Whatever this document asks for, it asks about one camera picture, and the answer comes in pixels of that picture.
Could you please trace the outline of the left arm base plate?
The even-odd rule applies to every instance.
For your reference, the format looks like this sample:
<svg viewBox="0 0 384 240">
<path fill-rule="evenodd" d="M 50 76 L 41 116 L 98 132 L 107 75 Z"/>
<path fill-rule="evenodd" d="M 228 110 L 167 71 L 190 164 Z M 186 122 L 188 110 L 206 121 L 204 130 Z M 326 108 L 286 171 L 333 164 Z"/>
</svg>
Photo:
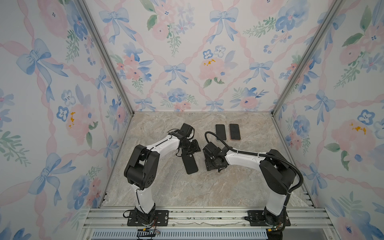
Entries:
<svg viewBox="0 0 384 240">
<path fill-rule="evenodd" d="M 127 226 L 129 227 L 166 227 L 169 222 L 168 210 L 154 210 L 148 214 L 144 214 L 139 210 L 130 211 L 127 218 Z"/>
</svg>

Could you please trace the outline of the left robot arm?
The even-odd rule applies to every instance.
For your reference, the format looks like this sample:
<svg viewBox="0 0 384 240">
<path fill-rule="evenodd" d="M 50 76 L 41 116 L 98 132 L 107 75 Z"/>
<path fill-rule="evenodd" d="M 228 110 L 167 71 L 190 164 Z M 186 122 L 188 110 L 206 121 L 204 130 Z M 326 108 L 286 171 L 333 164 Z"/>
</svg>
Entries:
<svg viewBox="0 0 384 240">
<path fill-rule="evenodd" d="M 164 139 L 148 145 L 137 145 L 124 170 L 124 176 L 136 194 L 134 217 L 150 224 L 155 218 L 156 204 L 152 198 L 151 186 L 155 181 L 159 161 L 173 151 L 181 151 L 186 173 L 197 173 L 199 168 L 194 154 L 201 151 L 197 140 L 189 140 L 177 133 L 169 134 Z"/>
</svg>

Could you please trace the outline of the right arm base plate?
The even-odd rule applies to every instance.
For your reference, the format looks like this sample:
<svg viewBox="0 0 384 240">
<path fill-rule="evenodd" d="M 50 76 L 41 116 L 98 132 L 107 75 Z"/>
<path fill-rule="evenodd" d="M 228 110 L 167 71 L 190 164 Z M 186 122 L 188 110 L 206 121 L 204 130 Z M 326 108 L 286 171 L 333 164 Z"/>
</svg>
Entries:
<svg viewBox="0 0 384 240">
<path fill-rule="evenodd" d="M 279 216 L 267 210 L 249 210 L 244 219 L 250 222 L 252 227 L 289 227 L 291 226 L 287 211 L 283 210 Z"/>
</svg>

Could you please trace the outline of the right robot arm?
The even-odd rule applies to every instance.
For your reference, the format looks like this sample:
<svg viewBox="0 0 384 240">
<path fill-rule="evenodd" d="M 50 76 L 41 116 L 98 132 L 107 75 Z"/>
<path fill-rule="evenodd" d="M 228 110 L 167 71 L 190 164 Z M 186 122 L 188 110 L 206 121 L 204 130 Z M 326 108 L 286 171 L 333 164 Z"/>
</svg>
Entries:
<svg viewBox="0 0 384 240">
<path fill-rule="evenodd" d="M 242 166 L 262 172 L 270 193 L 263 213 L 248 217 L 249 222 L 263 223 L 275 229 L 282 229 L 287 220 L 287 205 L 292 192 L 300 188 L 304 177 L 295 165 L 288 162 L 277 150 L 267 153 L 253 153 L 224 147 L 203 149 L 208 171 L 219 172 L 228 166 Z"/>
</svg>

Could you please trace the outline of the corner aluminium post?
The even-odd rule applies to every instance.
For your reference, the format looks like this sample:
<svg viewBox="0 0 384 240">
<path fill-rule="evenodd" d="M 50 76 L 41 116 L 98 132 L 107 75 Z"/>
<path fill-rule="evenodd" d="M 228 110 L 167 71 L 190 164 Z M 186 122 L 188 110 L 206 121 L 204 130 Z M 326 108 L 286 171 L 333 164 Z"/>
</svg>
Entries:
<svg viewBox="0 0 384 240">
<path fill-rule="evenodd" d="M 132 109 L 131 104 L 129 103 L 129 99 L 127 97 L 127 94 L 123 88 L 123 85 L 117 75 L 117 72 L 115 68 L 113 67 L 112 60 L 108 54 L 107 48 L 105 44 L 103 43 L 102 36 L 100 35 L 100 32 L 94 22 L 94 19 L 92 17 L 92 14 L 89 11 L 89 8 L 87 6 L 86 1 L 83 0 L 74 0 L 74 3 L 76 7 L 78 8 L 80 15 L 84 19 L 86 27 L 89 29 L 91 37 L 93 38 L 96 48 L 101 55 L 102 62 L 105 64 L 109 74 L 112 77 L 112 81 L 115 84 L 118 93 L 120 94 L 124 106 L 127 108 L 129 116 L 134 116 L 134 111 Z"/>
<path fill-rule="evenodd" d="M 293 72 L 291 79 L 288 81 L 286 87 L 284 88 L 281 96 L 278 98 L 277 103 L 275 104 L 273 110 L 271 111 L 272 117 L 276 117 L 279 114 L 280 109 L 283 108 L 283 104 L 291 92 L 292 88 L 296 84 L 296 81 L 299 79 L 300 75 L 304 71 L 304 68 L 307 66 L 314 52 L 317 50 L 320 41 L 326 36 L 326 32 L 329 30 L 330 25 L 333 23 L 335 18 L 340 11 L 340 8 L 343 6 L 345 1 L 335 0 L 331 2 L 331 5 L 328 11 L 323 17 L 322 23 L 317 28 L 313 39 L 310 41 L 306 51 L 304 52 L 301 60 L 299 61 L 298 68 Z"/>
</svg>

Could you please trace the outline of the black phone case with camera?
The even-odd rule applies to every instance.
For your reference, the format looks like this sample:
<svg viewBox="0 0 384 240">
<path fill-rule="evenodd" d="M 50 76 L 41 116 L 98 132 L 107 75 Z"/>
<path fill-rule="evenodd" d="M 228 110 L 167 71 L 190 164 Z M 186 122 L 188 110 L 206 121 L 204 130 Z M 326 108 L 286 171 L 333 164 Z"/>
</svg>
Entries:
<svg viewBox="0 0 384 240">
<path fill-rule="evenodd" d="M 182 153 L 182 160 L 186 169 L 186 173 L 188 175 L 197 173 L 199 171 L 198 166 L 196 164 L 196 160 L 193 156 L 193 154 L 187 154 L 187 153 Z"/>
</svg>

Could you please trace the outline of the blue phone black screen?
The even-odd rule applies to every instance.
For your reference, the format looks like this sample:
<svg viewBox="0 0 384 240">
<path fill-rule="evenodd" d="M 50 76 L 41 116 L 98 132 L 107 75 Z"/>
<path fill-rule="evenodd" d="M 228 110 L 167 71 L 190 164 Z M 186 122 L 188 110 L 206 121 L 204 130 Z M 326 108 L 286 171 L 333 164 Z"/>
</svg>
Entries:
<svg viewBox="0 0 384 240">
<path fill-rule="evenodd" d="M 227 135 L 226 135 L 225 125 L 217 124 L 217 125 L 215 125 L 215 129 L 216 129 L 216 135 L 217 135 L 216 139 L 226 141 Z"/>
</svg>

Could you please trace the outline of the aluminium rail frame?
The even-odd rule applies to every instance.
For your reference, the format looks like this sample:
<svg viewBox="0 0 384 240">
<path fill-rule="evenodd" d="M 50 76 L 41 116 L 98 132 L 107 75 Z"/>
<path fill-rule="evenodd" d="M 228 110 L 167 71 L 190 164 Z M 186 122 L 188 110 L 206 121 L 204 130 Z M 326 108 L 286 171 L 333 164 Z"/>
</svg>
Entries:
<svg viewBox="0 0 384 240">
<path fill-rule="evenodd" d="M 288 207 L 285 240 L 338 240 L 328 212 L 308 207 Z M 166 207 L 166 217 L 152 227 L 128 225 L 127 207 L 91 210 L 79 240 L 267 240 L 267 227 L 245 220 L 246 207 Z"/>
</svg>

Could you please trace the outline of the right corner aluminium post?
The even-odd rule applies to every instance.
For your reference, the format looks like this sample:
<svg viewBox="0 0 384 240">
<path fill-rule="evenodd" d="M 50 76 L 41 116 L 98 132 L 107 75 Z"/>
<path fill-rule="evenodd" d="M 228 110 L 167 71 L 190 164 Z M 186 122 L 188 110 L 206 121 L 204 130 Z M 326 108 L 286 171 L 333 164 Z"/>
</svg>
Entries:
<svg viewBox="0 0 384 240">
<path fill-rule="evenodd" d="M 317 28 L 313 39 L 310 41 L 306 51 L 304 52 L 301 60 L 299 61 L 298 68 L 293 72 L 291 79 L 288 81 L 286 87 L 284 88 L 281 96 L 278 98 L 277 103 L 275 104 L 273 110 L 271 111 L 272 117 L 276 117 L 279 114 L 280 109 L 283 108 L 283 104 L 291 92 L 292 88 L 296 84 L 296 81 L 299 79 L 300 75 L 304 71 L 304 68 L 307 66 L 314 52 L 317 50 L 320 41 L 326 36 L 326 32 L 329 30 L 330 25 L 333 23 L 335 18 L 340 11 L 340 8 L 343 6 L 345 1 L 335 0 L 331 2 L 331 5 L 328 11 L 323 17 L 322 23 Z"/>
</svg>

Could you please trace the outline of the left corner aluminium post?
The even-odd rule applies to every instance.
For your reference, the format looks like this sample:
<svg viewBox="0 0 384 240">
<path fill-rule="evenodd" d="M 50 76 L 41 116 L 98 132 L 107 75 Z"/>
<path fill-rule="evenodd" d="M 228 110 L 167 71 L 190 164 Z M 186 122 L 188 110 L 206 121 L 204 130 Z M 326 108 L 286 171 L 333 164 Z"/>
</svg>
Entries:
<svg viewBox="0 0 384 240">
<path fill-rule="evenodd" d="M 120 94 L 124 106 L 127 108 L 129 116 L 134 116 L 134 111 L 132 109 L 131 104 L 129 103 L 129 99 L 127 97 L 127 94 L 123 88 L 123 85 L 117 75 L 117 72 L 115 68 L 113 67 L 112 60 L 108 54 L 107 48 L 105 44 L 103 43 L 102 36 L 100 35 L 100 32 L 94 22 L 94 19 L 92 17 L 92 14 L 89 11 L 89 8 L 87 6 L 86 1 L 83 0 L 74 0 L 74 3 L 76 7 L 78 8 L 80 15 L 84 19 L 86 27 L 89 29 L 91 37 L 93 38 L 96 48 L 101 55 L 102 62 L 105 64 L 109 74 L 112 77 L 112 81 L 115 84 L 118 93 Z"/>
</svg>

